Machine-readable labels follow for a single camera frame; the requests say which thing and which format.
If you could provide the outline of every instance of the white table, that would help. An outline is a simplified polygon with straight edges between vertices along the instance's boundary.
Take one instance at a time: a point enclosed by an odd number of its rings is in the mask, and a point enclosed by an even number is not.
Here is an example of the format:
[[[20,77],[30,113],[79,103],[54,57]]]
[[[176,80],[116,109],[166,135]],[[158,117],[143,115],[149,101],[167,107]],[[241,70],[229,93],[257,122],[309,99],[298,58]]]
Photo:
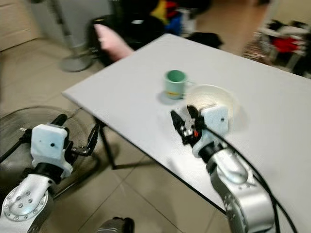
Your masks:
[[[162,96],[171,69],[233,93],[240,109],[226,138],[266,178],[298,231],[311,232],[311,80],[167,34],[64,95],[223,209],[204,162],[173,128],[170,110],[186,103]],[[291,232],[280,218],[282,232]]]

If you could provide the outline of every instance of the green mug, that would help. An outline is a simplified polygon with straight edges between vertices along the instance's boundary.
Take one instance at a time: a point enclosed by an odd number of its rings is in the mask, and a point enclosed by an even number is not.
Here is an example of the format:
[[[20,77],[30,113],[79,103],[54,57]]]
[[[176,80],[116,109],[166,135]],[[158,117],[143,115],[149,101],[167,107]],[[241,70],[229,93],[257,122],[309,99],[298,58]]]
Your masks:
[[[165,75],[165,93],[170,99],[182,99],[185,93],[187,76],[180,70],[171,70]]]

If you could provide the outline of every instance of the mug handle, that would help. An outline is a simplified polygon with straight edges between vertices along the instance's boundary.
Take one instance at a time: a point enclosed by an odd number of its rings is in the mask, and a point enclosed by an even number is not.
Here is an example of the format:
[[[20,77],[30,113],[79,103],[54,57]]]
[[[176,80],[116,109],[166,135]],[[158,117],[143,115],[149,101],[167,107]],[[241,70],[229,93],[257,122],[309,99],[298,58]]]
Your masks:
[[[183,94],[183,99],[187,96],[187,92],[188,92],[188,90],[190,89],[190,88],[192,88],[192,87],[194,87],[194,86],[196,86],[196,83],[195,82],[193,82],[193,81],[187,81],[187,85],[186,85],[186,91],[185,91],[185,93]]]

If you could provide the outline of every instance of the white wall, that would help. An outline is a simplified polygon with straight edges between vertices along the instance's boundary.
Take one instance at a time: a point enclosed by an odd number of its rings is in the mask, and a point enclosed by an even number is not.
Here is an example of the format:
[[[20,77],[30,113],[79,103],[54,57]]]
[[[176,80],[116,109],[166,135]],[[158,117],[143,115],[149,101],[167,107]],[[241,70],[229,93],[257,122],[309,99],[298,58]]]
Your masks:
[[[282,23],[292,20],[311,25],[311,0],[274,0],[278,1],[273,19]]]
[[[42,33],[50,39],[64,43],[62,32],[45,0],[39,4],[31,4],[31,9]],[[87,42],[86,27],[91,19],[110,14],[109,0],[58,0],[61,4],[64,19],[72,33],[75,47],[84,46]]]

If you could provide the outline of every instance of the pink object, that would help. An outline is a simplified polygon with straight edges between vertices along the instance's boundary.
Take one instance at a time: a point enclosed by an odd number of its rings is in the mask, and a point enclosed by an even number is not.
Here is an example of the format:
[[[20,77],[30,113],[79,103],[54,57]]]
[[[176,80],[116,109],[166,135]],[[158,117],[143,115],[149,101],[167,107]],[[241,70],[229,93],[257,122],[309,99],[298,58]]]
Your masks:
[[[116,62],[134,52],[114,30],[102,24],[95,24],[94,27],[102,50],[109,54],[112,61]]]

